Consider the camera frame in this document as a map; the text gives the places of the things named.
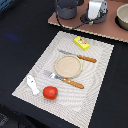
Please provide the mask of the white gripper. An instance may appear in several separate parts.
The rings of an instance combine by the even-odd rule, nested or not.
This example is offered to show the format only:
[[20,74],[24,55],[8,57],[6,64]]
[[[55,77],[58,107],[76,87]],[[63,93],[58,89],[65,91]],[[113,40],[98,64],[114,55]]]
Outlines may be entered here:
[[94,19],[100,9],[107,9],[106,0],[90,0],[89,1],[89,17]]

